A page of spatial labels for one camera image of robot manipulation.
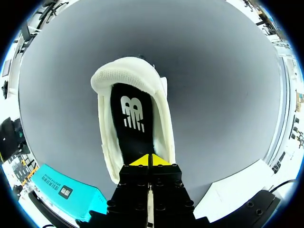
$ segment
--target cable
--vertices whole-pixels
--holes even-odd
[[[274,189],[272,189],[272,190],[270,191],[270,193],[273,193],[275,190],[277,190],[278,188],[282,187],[282,186],[285,185],[285,184],[293,183],[293,182],[296,182],[296,180],[295,180],[295,179],[289,180],[289,181],[287,180],[287,181],[285,181],[285,182],[279,184],[278,186],[276,186]]]

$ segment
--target white shoe upper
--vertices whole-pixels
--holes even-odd
[[[98,94],[99,126],[105,163],[112,181],[118,184],[119,172],[124,163],[110,107],[112,85],[116,83],[134,86],[152,97],[155,153],[169,163],[175,163],[175,150],[166,88],[154,67],[136,57],[124,57],[103,65],[92,76],[91,86]]]

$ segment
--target screw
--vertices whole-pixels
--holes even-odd
[[[144,186],[144,183],[143,183],[143,182],[139,182],[139,183],[137,184],[137,186]]]
[[[261,209],[256,210],[256,215],[261,216],[263,214],[263,211]]]
[[[156,210],[165,210],[166,207],[165,207],[165,205],[163,205],[162,203],[160,203],[160,204],[158,204],[158,205],[156,206],[155,209],[156,209]]]
[[[248,201],[247,207],[252,208],[254,206],[254,203],[252,201]]]
[[[135,206],[135,210],[144,210],[143,204],[142,204],[142,203],[138,203],[138,204]]]
[[[178,187],[178,188],[181,187],[182,186],[182,181],[181,180],[176,180],[175,181],[175,186]]]
[[[114,200],[109,200],[109,201],[107,201],[107,203],[106,203],[107,205],[108,205],[108,207],[115,207],[116,206],[116,204],[115,204],[115,201]]]
[[[192,201],[192,200],[188,200],[188,201],[186,201],[186,203],[185,203],[185,206],[186,207],[192,207],[194,205],[194,202]]]
[[[163,183],[161,181],[156,182],[156,186],[160,187],[163,186]]]

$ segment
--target gray surface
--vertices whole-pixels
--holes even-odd
[[[40,164],[111,197],[90,78],[138,54],[168,79],[176,161],[193,197],[265,156],[280,76],[275,48],[245,15],[223,0],[81,0],[45,26],[21,66],[21,118]]]

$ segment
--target white sneaker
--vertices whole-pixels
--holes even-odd
[[[136,57],[120,58],[99,68],[91,86],[98,94],[102,149],[114,183],[123,164],[145,154],[175,163],[166,88],[153,66]]]

